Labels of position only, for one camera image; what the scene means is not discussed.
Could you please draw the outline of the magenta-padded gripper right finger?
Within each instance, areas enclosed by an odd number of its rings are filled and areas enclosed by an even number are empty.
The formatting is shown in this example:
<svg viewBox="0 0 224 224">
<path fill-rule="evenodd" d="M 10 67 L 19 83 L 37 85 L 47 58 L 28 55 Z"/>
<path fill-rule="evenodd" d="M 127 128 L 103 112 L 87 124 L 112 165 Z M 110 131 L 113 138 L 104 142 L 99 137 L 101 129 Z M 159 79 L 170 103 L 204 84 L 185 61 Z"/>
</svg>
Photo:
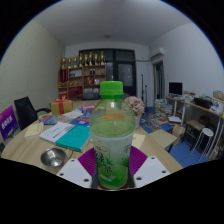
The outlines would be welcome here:
<svg viewBox="0 0 224 224">
<path fill-rule="evenodd" d="M 146 156 L 134 146 L 130 151 L 129 169 L 135 188 L 143 187 L 170 174 L 156 156 Z"/>
</svg>

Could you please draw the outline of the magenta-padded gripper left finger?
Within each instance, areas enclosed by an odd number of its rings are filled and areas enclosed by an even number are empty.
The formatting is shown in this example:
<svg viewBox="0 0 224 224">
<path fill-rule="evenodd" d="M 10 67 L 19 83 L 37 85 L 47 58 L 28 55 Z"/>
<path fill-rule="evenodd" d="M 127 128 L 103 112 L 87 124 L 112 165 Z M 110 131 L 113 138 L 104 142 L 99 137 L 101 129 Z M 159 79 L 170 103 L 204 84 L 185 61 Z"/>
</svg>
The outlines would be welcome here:
<svg viewBox="0 0 224 224">
<path fill-rule="evenodd" d="M 94 149 L 89 149 L 78 159 L 69 159 L 57 175 L 83 188 L 96 189 L 98 174 Z"/>
</svg>

